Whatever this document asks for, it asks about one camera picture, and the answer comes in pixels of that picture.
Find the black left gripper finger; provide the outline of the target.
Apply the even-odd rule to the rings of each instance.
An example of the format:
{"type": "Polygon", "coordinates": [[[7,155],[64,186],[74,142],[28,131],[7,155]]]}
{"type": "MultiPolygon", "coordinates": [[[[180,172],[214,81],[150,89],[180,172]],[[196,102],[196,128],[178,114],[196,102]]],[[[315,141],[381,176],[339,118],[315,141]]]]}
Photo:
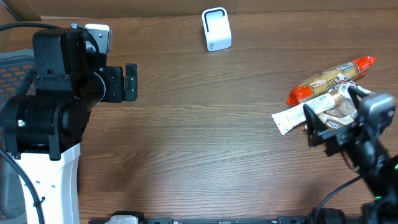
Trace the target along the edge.
{"type": "Polygon", "coordinates": [[[127,82],[137,81],[137,65],[135,63],[126,63],[125,81],[127,82]]]}
{"type": "Polygon", "coordinates": [[[124,84],[124,101],[136,101],[137,99],[137,81],[127,80],[124,84]]]}

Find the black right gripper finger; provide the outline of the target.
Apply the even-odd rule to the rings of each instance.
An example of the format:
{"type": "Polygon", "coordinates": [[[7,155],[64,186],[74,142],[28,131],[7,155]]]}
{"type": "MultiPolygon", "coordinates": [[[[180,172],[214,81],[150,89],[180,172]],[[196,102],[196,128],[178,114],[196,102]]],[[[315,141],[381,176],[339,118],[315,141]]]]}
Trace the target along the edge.
{"type": "Polygon", "coordinates": [[[354,106],[357,110],[367,110],[368,105],[367,100],[369,99],[369,94],[359,90],[354,86],[348,87],[348,93],[354,103],[354,106]]]}
{"type": "Polygon", "coordinates": [[[311,107],[309,107],[309,105],[304,104],[303,112],[307,120],[308,145],[310,147],[316,147],[323,144],[325,142],[323,134],[328,128],[315,114],[311,107]]]}

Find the beige cookie pouch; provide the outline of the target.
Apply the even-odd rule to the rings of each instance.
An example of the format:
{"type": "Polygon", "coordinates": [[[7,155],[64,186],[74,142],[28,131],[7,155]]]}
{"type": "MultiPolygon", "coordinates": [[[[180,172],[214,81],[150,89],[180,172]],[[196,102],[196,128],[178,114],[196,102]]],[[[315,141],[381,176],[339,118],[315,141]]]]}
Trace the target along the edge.
{"type": "Polygon", "coordinates": [[[357,109],[348,93],[349,87],[367,95],[374,94],[374,92],[357,85],[348,78],[343,78],[342,74],[339,74],[325,94],[306,102],[328,129],[346,126],[352,123],[357,116],[357,109]]]}

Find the orange spaghetti package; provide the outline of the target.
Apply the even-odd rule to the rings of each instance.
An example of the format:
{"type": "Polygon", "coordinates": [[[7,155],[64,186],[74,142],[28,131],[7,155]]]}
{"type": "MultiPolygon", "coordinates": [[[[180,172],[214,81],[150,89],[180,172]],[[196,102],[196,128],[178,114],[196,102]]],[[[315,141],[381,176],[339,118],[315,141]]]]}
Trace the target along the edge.
{"type": "Polygon", "coordinates": [[[376,61],[376,57],[365,56],[320,72],[294,87],[289,93],[287,104],[289,106],[299,105],[327,93],[331,88],[340,84],[359,80],[365,76],[376,61]]]}

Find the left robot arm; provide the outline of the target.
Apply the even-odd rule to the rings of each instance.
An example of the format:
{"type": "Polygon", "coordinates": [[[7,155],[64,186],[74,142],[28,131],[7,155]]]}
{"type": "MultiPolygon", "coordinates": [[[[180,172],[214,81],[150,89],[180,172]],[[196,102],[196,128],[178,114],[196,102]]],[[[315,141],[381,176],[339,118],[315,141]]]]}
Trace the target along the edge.
{"type": "Polygon", "coordinates": [[[137,99],[137,66],[107,65],[111,28],[39,24],[34,68],[1,110],[2,154],[19,174],[29,223],[78,223],[78,161],[92,108],[137,99]]]}

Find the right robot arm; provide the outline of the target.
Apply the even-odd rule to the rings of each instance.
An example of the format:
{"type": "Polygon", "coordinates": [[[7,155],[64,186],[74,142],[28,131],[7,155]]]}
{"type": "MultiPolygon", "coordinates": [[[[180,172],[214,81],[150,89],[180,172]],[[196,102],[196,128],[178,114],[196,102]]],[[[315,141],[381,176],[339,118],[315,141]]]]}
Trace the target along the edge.
{"type": "Polygon", "coordinates": [[[360,223],[397,223],[397,157],[391,157],[378,137],[391,125],[396,103],[388,93],[366,94],[352,86],[348,93],[357,110],[354,121],[331,130],[322,123],[307,105],[303,112],[307,119],[308,145],[325,144],[328,156],[347,153],[358,176],[335,189],[319,204],[310,219],[311,223],[328,223],[324,204],[329,198],[362,179],[374,195],[374,201],[362,206],[360,223]]]}

